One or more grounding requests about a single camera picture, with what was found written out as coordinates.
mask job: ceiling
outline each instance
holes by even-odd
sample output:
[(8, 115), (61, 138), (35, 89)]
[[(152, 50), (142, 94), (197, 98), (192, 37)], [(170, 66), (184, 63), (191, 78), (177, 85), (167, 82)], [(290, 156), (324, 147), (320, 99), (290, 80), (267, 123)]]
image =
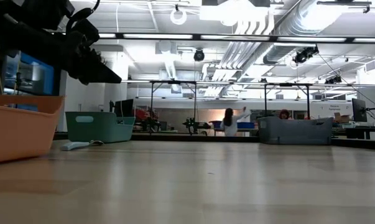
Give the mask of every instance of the ceiling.
[[(275, 11), (275, 21), (277, 22), (296, 2), (297, 0), (284, 0), (284, 7)], [(94, 5), (91, 1), (77, 0), (72, 1), (72, 3), (77, 10)], [(198, 5), (199, 3), (188, 6), (187, 9), (197, 13)], [(152, 4), (151, 6), (153, 15), (151, 15), (149, 5), (146, 3), (101, 3), (98, 10), (89, 17), (89, 20), (100, 32), (231, 34), (236, 29), (236, 26), (224, 26), (219, 21), (201, 21), (199, 16), (193, 13), (187, 13), (187, 21), (184, 24), (176, 25), (170, 21), (170, 12), (174, 8), (173, 5), (158, 6)], [(66, 23), (67, 20), (65, 19), (60, 28), (64, 29)], [(375, 13), (370, 11), (370, 13), (363, 14), (358, 10), (344, 13), (319, 35), (375, 36)], [(97, 44), (122, 45), (133, 61), (129, 67), (129, 74), (134, 75), (134, 77), (144, 77), (149, 74), (158, 74), (160, 70), (165, 69), (164, 62), (155, 55), (156, 42), (148, 40), (100, 40)], [(177, 46), (191, 47), (192, 49), (203, 48), (206, 54), (205, 61), (194, 62), (193, 51), (184, 50), (180, 60), (175, 61), (176, 70), (201, 71), (205, 63), (221, 60), (229, 46), (229, 42), (175, 41), (175, 43)], [(288, 82), (296, 80), (294, 79), (296, 77), (305, 81), (315, 80), (320, 75), (341, 68), (343, 77), (348, 82), (354, 82), (356, 80), (355, 68), (363, 65), (358, 62), (367, 62), (369, 58), (375, 56), (375, 45), (319, 44), (318, 48), (323, 59), (316, 56), (296, 69), (294, 66), (290, 66), (290, 59), (286, 58), (283, 62), (280, 62), (281, 65), (285, 66), (276, 66), (270, 70), (272, 76), (268, 77), (267, 81)]]

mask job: person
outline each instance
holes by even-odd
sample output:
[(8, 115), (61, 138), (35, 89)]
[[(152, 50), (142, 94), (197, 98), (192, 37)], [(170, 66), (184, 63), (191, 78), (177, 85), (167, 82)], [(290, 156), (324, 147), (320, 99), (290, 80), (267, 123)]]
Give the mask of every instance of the person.
[(247, 116), (246, 107), (243, 108), (243, 113), (240, 115), (233, 115), (233, 109), (227, 108), (225, 111), (225, 118), (223, 118), (220, 128), (225, 131), (225, 136), (235, 136), (237, 133), (237, 121)]
[(286, 109), (280, 111), (280, 119), (289, 119), (289, 112)]

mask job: black monitor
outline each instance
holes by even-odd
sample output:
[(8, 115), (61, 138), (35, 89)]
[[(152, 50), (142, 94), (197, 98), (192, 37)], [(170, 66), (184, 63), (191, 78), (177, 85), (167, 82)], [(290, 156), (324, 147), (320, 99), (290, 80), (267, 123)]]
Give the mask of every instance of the black monitor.
[(114, 113), (117, 117), (133, 117), (133, 99), (116, 101), (114, 105)]
[(352, 99), (353, 118), (355, 122), (367, 122), (366, 102)]

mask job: desk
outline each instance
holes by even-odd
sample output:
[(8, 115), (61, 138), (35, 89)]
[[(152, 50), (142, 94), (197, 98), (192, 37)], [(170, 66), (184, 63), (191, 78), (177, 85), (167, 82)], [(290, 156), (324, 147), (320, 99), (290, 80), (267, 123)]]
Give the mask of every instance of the desk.
[(346, 137), (348, 139), (370, 139), (369, 133), (375, 132), (375, 128), (346, 128)]
[[(224, 129), (221, 129), (221, 128), (214, 128), (213, 130), (215, 132), (215, 136), (216, 136), (217, 131), (224, 132)], [(254, 128), (239, 128), (239, 129), (237, 129), (237, 132), (251, 132), (251, 131), (255, 131), (255, 130), (256, 129), (254, 129)]]

